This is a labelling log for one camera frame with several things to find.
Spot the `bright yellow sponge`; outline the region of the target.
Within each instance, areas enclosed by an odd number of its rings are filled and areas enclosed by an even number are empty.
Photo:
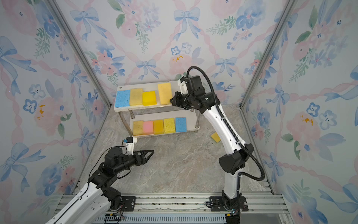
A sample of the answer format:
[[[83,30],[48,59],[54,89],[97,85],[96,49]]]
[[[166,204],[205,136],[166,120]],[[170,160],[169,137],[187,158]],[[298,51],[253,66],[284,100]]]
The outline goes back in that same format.
[[[155,91],[146,91],[142,93],[143,106],[157,105],[157,97]]]

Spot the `dark yellow sponge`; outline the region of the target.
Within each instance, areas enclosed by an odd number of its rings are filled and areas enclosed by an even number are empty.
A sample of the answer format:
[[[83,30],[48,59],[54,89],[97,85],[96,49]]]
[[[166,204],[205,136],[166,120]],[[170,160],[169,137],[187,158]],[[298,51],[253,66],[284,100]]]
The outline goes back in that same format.
[[[221,141],[221,138],[219,137],[219,135],[218,135],[217,132],[213,133],[210,137],[211,137],[211,139],[212,139],[213,141],[215,141],[216,143],[219,143],[219,142]]]

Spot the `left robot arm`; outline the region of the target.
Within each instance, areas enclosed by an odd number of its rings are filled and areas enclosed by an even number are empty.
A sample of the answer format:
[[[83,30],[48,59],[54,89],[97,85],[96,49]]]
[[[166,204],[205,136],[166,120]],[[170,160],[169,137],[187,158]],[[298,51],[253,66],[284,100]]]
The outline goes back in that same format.
[[[48,224],[91,224],[109,209],[123,206],[121,193],[112,187],[118,174],[133,166],[146,164],[154,150],[134,151],[133,155],[123,154],[121,146],[105,150],[104,162],[92,171],[87,183]]]

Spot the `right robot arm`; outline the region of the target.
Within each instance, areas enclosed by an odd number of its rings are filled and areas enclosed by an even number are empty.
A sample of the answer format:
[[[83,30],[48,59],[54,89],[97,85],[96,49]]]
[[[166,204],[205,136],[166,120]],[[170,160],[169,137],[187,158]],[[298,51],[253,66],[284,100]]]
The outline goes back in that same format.
[[[217,96],[206,92],[199,76],[182,77],[178,81],[180,91],[170,100],[173,106],[186,110],[198,110],[212,125],[224,145],[226,154],[219,158],[219,164],[225,172],[225,184],[220,206],[228,211],[240,208],[240,174],[243,172],[249,155],[253,152],[251,144],[246,144],[228,121]]]

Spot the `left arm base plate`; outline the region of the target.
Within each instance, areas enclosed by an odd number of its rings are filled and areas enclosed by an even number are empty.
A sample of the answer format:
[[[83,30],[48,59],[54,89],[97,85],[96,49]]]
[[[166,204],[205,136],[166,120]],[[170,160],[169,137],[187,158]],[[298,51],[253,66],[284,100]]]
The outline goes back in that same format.
[[[109,211],[134,211],[136,199],[137,198],[135,196],[116,197],[115,199],[111,200]]]

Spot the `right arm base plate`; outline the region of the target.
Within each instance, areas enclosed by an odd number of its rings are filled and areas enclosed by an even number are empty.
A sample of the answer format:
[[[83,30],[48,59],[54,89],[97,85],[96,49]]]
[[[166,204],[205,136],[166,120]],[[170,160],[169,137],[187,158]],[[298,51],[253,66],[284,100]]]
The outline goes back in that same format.
[[[205,205],[211,211],[234,212],[240,208],[240,211],[249,211],[247,200],[244,196],[240,199],[227,199],[226,197],[210,197]]]

